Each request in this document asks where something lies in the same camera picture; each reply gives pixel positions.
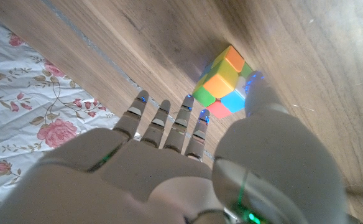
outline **robotic hand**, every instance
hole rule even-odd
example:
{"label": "robotic hand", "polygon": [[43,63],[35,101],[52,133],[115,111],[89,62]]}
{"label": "robotic hand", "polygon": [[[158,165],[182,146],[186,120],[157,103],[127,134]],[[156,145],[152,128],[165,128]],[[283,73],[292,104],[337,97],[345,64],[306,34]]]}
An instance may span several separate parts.
{"label": "robotic hand", "polygon": [[208,110],[180,154],[190,95],[162,150],[167,100],[133,140],[149,97],[141,91],[113,130],[88,131],[43,157],[0,207],[0,223],[346,223],[343,185],[324,146],[260,72],[246,92],[247,118],[220,140],[213,170],[201,162]]}

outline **white fabric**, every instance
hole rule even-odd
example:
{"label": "white fabric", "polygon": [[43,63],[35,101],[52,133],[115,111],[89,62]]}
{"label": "white fabric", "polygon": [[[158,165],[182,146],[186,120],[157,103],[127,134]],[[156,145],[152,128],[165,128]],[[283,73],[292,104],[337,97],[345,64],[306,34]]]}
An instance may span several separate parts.
{"label": "white fabric", "polygon": [[118,119],[0,23],[0,203],[46,152]]}

